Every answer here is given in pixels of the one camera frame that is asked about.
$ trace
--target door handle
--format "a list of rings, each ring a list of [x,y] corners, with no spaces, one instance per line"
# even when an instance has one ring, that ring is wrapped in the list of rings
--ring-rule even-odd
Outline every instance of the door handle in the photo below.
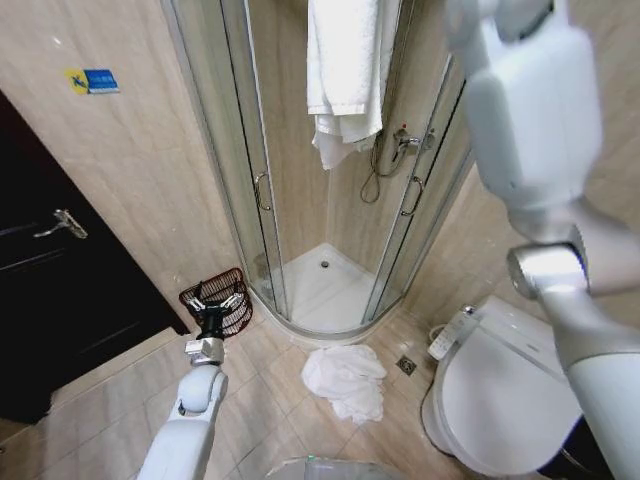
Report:
[[[418,192],[418,197],[413,204],[413,208],[408,212],[406,210],[402,210],[400,212],[400,215],[402,215],[403,217],[411,217],[414,213],[416,213],[416,209],[418,208],[418,204],[420,203],[420,199],[422,198],[422,194],[424,193],[424,182],[422,181],[422,179],[420,179],[420,177],[414,176],[411,181],[418,184],[418,186],[420,187],[420,192]]]
[[[256,195],[256,202],[258,203],[258,206],[262,210],[266,210],[267,212],[269,212],[271,210],[271,206],[262,204],[262,195],[260,194],[260,180],[262,180],[262,178],[266,177],[267,175],[269,175],[267,172],[262,172],[256,175],[256,178],[253,181],[253,192]]]
[[[69,213],[69,210],[60,210],[57,209],[53,212],[53,216],[56,217],[58,223],[56,223],[49,230],[45,230],[44,232],[38,232],[33,234],[33,238],[42,238],[48,237],[53,232],[56,232],[63,228],[68,228],[69,231],[75,235],[77,238],[84,240],[89,236],[87,231],[80,225],[75,218]]]

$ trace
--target wire basket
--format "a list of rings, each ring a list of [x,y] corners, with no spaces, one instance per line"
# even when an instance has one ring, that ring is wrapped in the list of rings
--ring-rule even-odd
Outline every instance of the wire basket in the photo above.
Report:
[[[198,285],[194,285],[180,293],[178,298],[180,299],[180,303],[185,307],[187,306],[187,302],[194,298],[196,288],[198,288]],[[251,315],[253,315],[253,305],[251,304],[247,286],[244,283],[242,271],[239,268],[232,268],[202,283],[200,300],[203,302],[226,300],[234,293],[242,294],[242,302],[240,302],[231,313],[225,315],[222,321],[222,334],[224,338],[229,338],[240,333],[249,324]],[[198,325],[202,326],[198,317],[193,314],[191,314],[191,316]]]

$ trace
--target blue sign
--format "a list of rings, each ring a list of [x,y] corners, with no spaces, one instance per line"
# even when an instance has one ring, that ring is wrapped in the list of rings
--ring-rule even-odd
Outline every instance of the blue sign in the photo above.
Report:
[[[89,93],[116,93],[119,92],[116,79],[111,70],[85,70]]]

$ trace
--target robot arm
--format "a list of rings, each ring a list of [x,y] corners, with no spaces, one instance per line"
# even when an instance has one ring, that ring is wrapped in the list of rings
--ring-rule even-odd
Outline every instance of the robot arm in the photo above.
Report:
[[[609,467],[640,472],[640,331],[592,295],[640,286],[640,242],[584,198],[602,123],[591,44],[565,0],[448,0],[482,182],[530,240],[511,278],[549,316],[558,356]]]
[[[215,423],[229,380],[224,362],[223,321],[242,302],[234,293],[222,302],[201,300],[202,283],[188,301],[189,310],[202,325],[185,353],[194,367],[180,381],[178,396],[166,423],[153,439],[138,480],[199,480],[204,478],[213,446]]]

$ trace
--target crumpled white towel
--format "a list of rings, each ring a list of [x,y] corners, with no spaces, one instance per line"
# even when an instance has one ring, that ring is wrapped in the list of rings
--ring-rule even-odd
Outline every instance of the crumpled white towel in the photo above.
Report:
[[[330,347],[313,352],[302,369],[302,381],[311,392],[325,397],[340,419],[360,425],[382,420],[380,385],[387,371],[366,345]]]
[[[382,129],[398,7],[399,0],[309,1],[307,104],[325,170],[371,149]]]

